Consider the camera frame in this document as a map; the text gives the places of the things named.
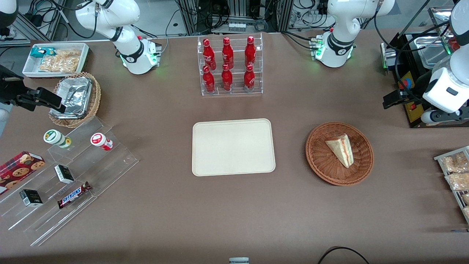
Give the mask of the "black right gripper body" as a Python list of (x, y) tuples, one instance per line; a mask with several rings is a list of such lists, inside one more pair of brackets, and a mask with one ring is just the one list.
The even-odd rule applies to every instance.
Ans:
[(23, 77), (13, 73), (7, 67), (0, 66), (0, 102), (10, 104), (18, 95), (27, 93)]

